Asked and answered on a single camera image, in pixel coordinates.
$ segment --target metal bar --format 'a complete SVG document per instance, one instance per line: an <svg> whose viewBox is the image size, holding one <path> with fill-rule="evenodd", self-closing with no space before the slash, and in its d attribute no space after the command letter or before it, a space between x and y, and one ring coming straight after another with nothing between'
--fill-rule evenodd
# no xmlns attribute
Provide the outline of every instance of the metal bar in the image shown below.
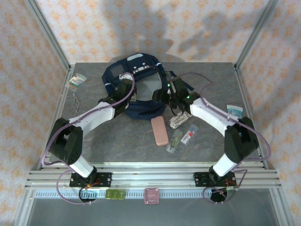
<svg viewBox="0 0 301 226"><path fill-rule="evenodd" d="M285 199L283 189L271 188L271 198L274 204L274 209L281 226L294 225L293 217Z"/></svg>
<svg viewBox="0 0 301 226"><path fill-rule="evenodd" d="M248 168L248 172L252 173L277 173L275 169L270 169L269 171L262 171L263 168ZM46 168L40 171L30 171L30 175L38 175L38 174L62 174L66 169L52 169ZM102 169L98 168L97 172L108 172L110 171L113 174L147 174L147 173L195 173L195 172L208 172L208 168L179 168L179 169Z"/></svg>
<svg viewBox="0 0 301 226"><path fill-rule="evenodd" d="M14 218L13 226L27 225L35 194L35 190L24 191L22 199L19 202L20 204Z"/></svg>
<svg viewBox="0 0 301 226"><path fill-rule="evenodd" d="M215 164L215 162L104 162L104 163L91 163L96 168L209 168ZM262 162L243 162L239 168L245 167L258 167L263 168ZM51 166L45 166L45 168L62 168L67 169L63 164L54 164Z"/></svg>
<svg viewBox="0 0 301 226"><path fill-rule="evenodd" d="M48 22L46 21L45 16L43 15L39 5L37 4L37 2L35 0L27 0L26 4L27 4L28 8L31 10L34 17L37 19L40 28L44 32L46 38L48 39L55 54L59 58L61 64L63 65L63 67L66 70L69 70L70 64L68 62L68 59L67 59L66 55L64 54L55 35L53 34Z"/></svg>
<svg viewBox="0 0 301 226"><path fill-rule="evenodd" d="M208 171L208 166L191 168L188 166L195 166L196 163L187 163L183 166L187 171L183 172L180 166L183 163L162 163L152 164L153 168L137 168L143 165L149 166L149 163L115 163L111 164L112 168L102 169L109 172L114 172L112 176L111 187L119 189L144 189L147 187L157 187L159 189L191 189L195 188L193 173L197 171ZM246 177L242 183L241 188L274 188L281 186L280 180L276 170L266 170L263 168L245 167L248 170ZM63 169L51 169L47 171L31 171L26 182L28 189L49 189L56 186L58 177L61 175ZM237 183L240 182L243 173L236 172ZM59 182L59 187L69 188L71 173L62 177ZM94 188L95 190L104 190L106 188Z"/></svg>
<svg viewBox="0 0 301 226"><path fill-rule="evenodd" d="M241 178L243 172L237 172L235 173L236 178ZM45 179L47 177L48 180L55 179L57 180L58 176L61 175L61 173L56 173L56 174L30 174L28 176L28 180L41 180ZM113 173L113 180L149 180L149 179L187 179L191 178L192 179L193 173L143 173L143 174L115 174ZM246 179L249 178L279 178L277 173L247 173L245 176ZM70 180L70 175L63 175L62 180Z"/></svg>
<svg viewBox="0 0 301 226"><path fill-rule="evenodd" d="M248 41L246 42L246 45L243 49L243 51L241 52L235 68L239 69L241 68L246 56L249 54L249 52L251 51L254 43L256 42L256 40L258 39L261 31L263 30L265 24L267 23L268 19L270 18L270 16L272 15L274 9L276 8L277 3L279 2L279 0L269 0L267 3L267 6L265 7L261 17L259 18L251 36L249 37Z"/></svg>
<svg viewBox="0 0 301 226"><path fill-rule="evenodd" d="M55 123L55 121L60 117L60 115L62 114L59 109L61 108L61 105L64 105L64 102L65 102L65 99L66 97L64 96L64 94L62 94L63 92L65 92L66 90L66 87L65 87L65 83L68 81L69 79L69 76L70 76L70 72L66 72L65 74L65 78L64 78L64 81L61 85L61 89L60 89L60 93L61 93L61 96L59 97L59 99L57 100L57 103L56 103L56 110L55 110L55 115L53 116L53 119L52 119L52 124L51 126L49 127L49 130L48 130L48 133L47 133L47 136L45 138L45 141L44 141L44 144L43 144L43 149L42 149L42 154L39 158L39 161L36 163L36 165L33 167L34 170L37 170L37 169L40 169L41 168L41 160L42 160L42 156L43 156L43 153L45 151L45 148L46 145L47 145L47 142L48 142L48 137L50 136L50 133L51 133L51 130L53 128L53 125ZM48 162L49 161L49 154L47 155L47 158L45 158L45 162Z"/></svg>
<svg viewBox="0 0 301 226"><path fill-rule="evenodd" d="M236 78L237 78L237 81L238 81L238 86L239 86L239 89L240 89L240 92L241 92L241 96L242 96L242 98L243 98L243 101L244 101L244 104L245 104L245 107L246 107L246 113L247 113L247 115L248 115L248 117L252 120L252 121L254 121L254 118L253 118L253 115L252 115L252 111L251 111L251 108L250 108L250 105L249 105L249 103L248 103L248 101L247 101L247 98L246 98L246 91L245 91L245 88L244 88L244 86L243 86L243 84L242 84L242 82L241 82L241 76L240 76L240 74L239 74L239 70L236 70L235 68L234 68L234 71L235 71L235 75L236 75ZM261 157L265 157L266 155L265 155L265 153L263 152L263 142L262 142L262 140L261 139L258 139L258 142L259 142L259 147L258 147L258 149L257 149L257 151L258 151L258 153L259 153L259 156L261 156ZM263 165L264 165L264 168L268 168L268 161L267 160L263 160L262 161L262 163L263 163Z"/></svg>
<svg viewBox="0 0 301 226"><path fill-rule="evenodd" d="M187 199L187 198L203 198L202 189L191 189L189 191L187 190L160 190L159 191L159 197L160 199ZM66 190L61 189L61 194L64 197L68 197L69 199L79 198L78 191L72 191L72 190ZM101 191L91 191L88 190L87 193L90 195L93 195L91 198L97 198L97 199L104 199L105 198L105 190ZM208 189L205 191L205 197L210 198L211 196L211 190ZM37 199L54 199L61 197L58 195L56 190L38 190L36 192L35 198ZM125 192L125 198L126 199L143 199L144 198L144 190L126 190Z"/></svg>

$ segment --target gray marble surface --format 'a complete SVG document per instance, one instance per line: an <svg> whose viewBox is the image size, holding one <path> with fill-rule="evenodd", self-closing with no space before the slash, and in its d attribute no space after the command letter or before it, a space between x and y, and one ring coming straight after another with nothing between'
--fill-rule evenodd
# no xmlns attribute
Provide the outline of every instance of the gray marble surface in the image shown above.
<svg viewBox="0 0 301 226"><path fill-rule="evenodd" d="M76 92L80 102L80 114L93 108L100 98L107 96L101 76L109 65L110 63L75 65L74 73L81 73L87 77ZM163 66L165 70L173 70L177 75L199 72L210 78L214 84L207 88L204 96L220 109L227 111L228 104L244 108L231 63L163 63ZM205 79L196 75L187 75L183 80L192 85L196 92L207 84ZM73 101L73 93L68 92L62 114L65 119L74 117ZM168 125L168 120L172 116L170 109L166 108L163 117L169 138L174 132ZM84 137L83 155L90 162L217 161L223 154L223 137L213 127L195 117L178 129L186 133L191 124L198 127L194 138L188 145L180 143L174 153L169 153L166 151L166 145L156 145L150 121L133 120L124 113L103 123ZM257 152L255 151L252 156L258 156Z"/></svg>

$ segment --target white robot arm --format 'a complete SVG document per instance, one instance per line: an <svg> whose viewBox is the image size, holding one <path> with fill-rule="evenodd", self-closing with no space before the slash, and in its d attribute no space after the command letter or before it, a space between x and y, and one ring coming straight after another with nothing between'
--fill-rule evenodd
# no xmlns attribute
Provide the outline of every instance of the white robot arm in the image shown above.
<svg viewBox="0 0 301 226"><path fill-rule="evenodd" d="M105 121L109 121L124 112L128 107L128 103L135 93L135 88L133 88L133 81L129 79L130 76L123 75L125 78L121 79L111 95L78 117L69 120L58 119L50 134L50 137L53 137L58 130L61 130L51 144L49 152L70 166L79 177L86 181L86 184L95 182L97 170L81 154L83 137Z"/></svg>
<svg viewBox="0 0 301 226"><path fill-rule="evenodd" d="M127 108L131 96L127 101L111 107L129 93L132 81L124 79L113 93L105 98L96 107L88 112L69 120L63 118L55 122L50 137L61 127L73 123L71 127L63 130L51 145L50 152L69 165L87 183L93 184L96 180L97 170L82 155L83 137L102 124L111 120ZM241 127L236 121L252 127L252 121L244 117L229 115L214 105L210 104L197 93L188 93L185 83L180 78L169 81L168 90L156 90L153 99L169 105L171 108L179 108L195 117L198 117L216 128L224 137L224 154L218 162L209 169L209 177L214 184L227 175L238 163L240 163L253 150L258 148L257 136L249 130Z"/></svg>
<svg viewBox="0 0 301 226"><path fill-rule="evenodd" d="M168 81L168 87L168 90L156 90L153 99L204 120L225 137L225 153L209 169L209 177L214 184L258 148L257 136L245 127L240 126L240 124L244 124L254 128L249 118L239 119L215 107L206 99L200 97L199 94L194 92L189 94L181 78L173 78Z"/></svg>

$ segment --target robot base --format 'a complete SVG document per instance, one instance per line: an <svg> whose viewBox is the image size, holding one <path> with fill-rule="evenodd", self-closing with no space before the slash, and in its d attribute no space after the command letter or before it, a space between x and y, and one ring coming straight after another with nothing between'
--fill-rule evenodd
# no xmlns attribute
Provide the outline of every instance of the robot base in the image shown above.
<svg viewBox="0 0 301 226"><path fill-rule="evenodd" d="M193 175L196 187L228 187L236 186L235 174L233 172L227 173L220 178L216 183L209 177L209 172L196 172Z"/></svg>
<svg viewBox="0 0 301 226"><path fill-rule="evenodd" d="M93 187L111 187L112 173L97 172L94 176L93 181L94 183L98 182L98 184L93 185ZM78 173L72 173L70 187L85 187L88 184L92 184L89 182L89 178L83 178Z"/></svg>

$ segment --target navy blue bag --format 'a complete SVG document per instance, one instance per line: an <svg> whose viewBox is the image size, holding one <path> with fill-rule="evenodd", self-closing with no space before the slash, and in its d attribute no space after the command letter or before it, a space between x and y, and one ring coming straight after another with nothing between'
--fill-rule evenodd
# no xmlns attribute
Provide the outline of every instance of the navy blue bag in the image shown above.
<svg viewBox="0 0 301 226"><path fill-rule="evenodd" d="M154 56L145 53L138 53L113 63L102 76L109 94L119 84L119 75L125 72L134 75L137 88L137 93L132 97L125 113L132 119L151 120L160 116L166 106L152 100L152 94L157 89L168 89L162 64Z"/></svg>

